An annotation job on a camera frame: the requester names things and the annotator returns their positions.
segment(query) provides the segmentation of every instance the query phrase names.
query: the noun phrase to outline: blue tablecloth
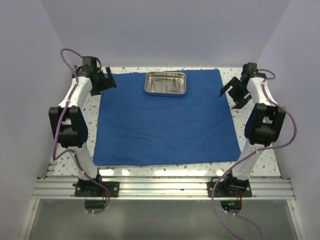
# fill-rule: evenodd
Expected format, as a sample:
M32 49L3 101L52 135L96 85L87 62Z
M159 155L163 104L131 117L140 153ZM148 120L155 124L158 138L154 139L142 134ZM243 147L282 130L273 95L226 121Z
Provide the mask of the blue tablecloth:
M185 70L181 98L150 96L145 73L114 74L102 93L94 164L170 165L236 161L240 155L219 70Z

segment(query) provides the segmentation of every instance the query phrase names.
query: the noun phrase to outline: gray wall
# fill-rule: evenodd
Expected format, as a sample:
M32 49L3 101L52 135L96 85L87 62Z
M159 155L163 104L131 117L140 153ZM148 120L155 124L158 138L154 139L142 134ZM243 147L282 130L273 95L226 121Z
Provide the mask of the gray wall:
M0 2L0 238L17 240L52 149L48 109L69 88L62 44L39 0Z
M276 152L283 177L291 178L310 240L320 236L320 1L292 0L259 58L274 71L269 85L274 98L294 115L295 142ZM279 144L292 136L286 119Z
M290 0L42 0L65 47L111 66L257 61Z

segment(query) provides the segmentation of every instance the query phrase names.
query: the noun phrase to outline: purple cable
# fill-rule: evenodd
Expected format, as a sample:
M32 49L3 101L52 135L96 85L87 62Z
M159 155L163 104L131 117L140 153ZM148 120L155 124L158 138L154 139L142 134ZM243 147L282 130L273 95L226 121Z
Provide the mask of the purple cable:
M79 78L78 78L78 75L75 71L75 69L66 61L65 57L64 57L64 51L70 51L74 54L77 54L80 58L82 58L82 56L77 53L76 51L72 50L72 49L69 49L69 48L63 48L60 52L60 55L61 55L61 58L62 60L64 61L64 63L67 65L67 67L72 71L72 73L74 74L75 76L75 81L76 83L78 84L79 83ZM106 191L106 194L107 194L107 201L106 201L106 204L104 205L104 207L96 212L92 211L93 214L98 214L98 213L101 213L103 212L107 206L109 205L109 202L110 202L110 192L109 190L103 186L102 184L100 184L99 182L96 182L91 176L89 176L85 171L84 169L81 167L80 163L79 163L79 159L78 159L78 156L76 154L76 152L72 149L66 149L64 150L62 153L60 153L58 156L56 156L56 153L57 153L57 145L58 145L58 136L59 136L59 132L60 132L60 127L61 127L61 123L62 123L62 119L64 118L64 115L68 109L68 105L69 105L69 102L70 102L70 99L72 97L72 95L74 94L75 90L77 88L77 85L74 85L72 90L70 91L69 95L68 95L68 99L65 103L65 106L62 110L62 113L59 117L59 120L58 120L58 124L56 126L56 131L55 131L55 134L54 134L54 144L53 144L53 151L52 151L52 159L55 161L57 159L59 159L62 155L64 155L65 153L71 153L71 154L74 154L74 159L75 159L75 163L77 165L77 167L79 168L79 170L83 173L83 175L85 175L91 182L93 182L95 185L99 186L100 188L102 188L104 191Z
M216 190L216 188L217 188L217 186L218 186L218 183L219 183L223 178L225 178L225 177L227 176L227 174L228 174L234 167L236 167L237 165L241 164L242 162L244 162L244 161L247 160L248 158L252 157L252 156L255 155L257 152L259 152L259 151L264 151L264 150L268 150L268 149L273 149L273 150L274 150L274 149L284 148L284 147L290 145L290 144L295 140L295 138L296 138L296 136L297 136L297 124L296 124L296 121L295 121L294 117L292 116L292 114L291 114L290 112L288 112L288 110L285 109L283 106L281 106L281 105L277 104L276 102L270 100L270 99L269 99L269 96L268 96L268 94L267 94L266 87L265 87L265 82L268 81L268 80L273 80L273 79L275 79L275 78L276 78L276 75L275 75L272 71L266 70L266 69L260 69L260 70L258 70L258 72L259 72L259 71L268 72L268 73L270 73L270 74L272 75L272 77L267 77L267 78L265 78L265 79L262 81L261 86L262 86L263 94L264 94L264 96L266 97L266 99L268 100L269 103L271 103L271 104L275 105L276 107L282 109L282 110L285 111L286 114L290 117L290 119L291 119L291 121L292 121L292 124L293 124L293 135L292 135L292 138L291 138L287 143L282 144L282 145L280 145L280 146L268 146L268 147L258 148L256 151L250 153L248 156L246 156L246 157L244 157L243 159L237 161L237 162L236 162L234 165L232 165L228 170L226 170L225 173L224 173L221 177L219 177L219 179L215 182L215 184L214 184L214 186L213 186L213 188L212 188L212 193L211 193L211 196L212 196L212 197L211 197L211 204L212 204L212 207L213 207L213 211L214 211L216 217L218 218L219 222L223 225L223 227L224 227L230 234L232 234L234 237L236 237L236 238L239 239L239 240L245 240L245 239L242 238L241 236L237 235L236 233L234 233L234 232L224 223L224 221L222 221L221 217L218 215L217 206L214 204L214 192L215 192L215 190ZM238 217L238 218L241 218L241 219L243 219L243 220L246 220L246 221L248 221L249 223L251 223L252 225L254 225L254 226L257 228L257 230L259 231L260 240L263 240L263 239L264 239L264 238L263 238L263 234L262 234L262 230L260 229L260 227L259 227L255 222L253 222L252 220L250 220L250 219L248 219L247 217L242 216L242 215L240 215L240 214L236 214L235 216Z

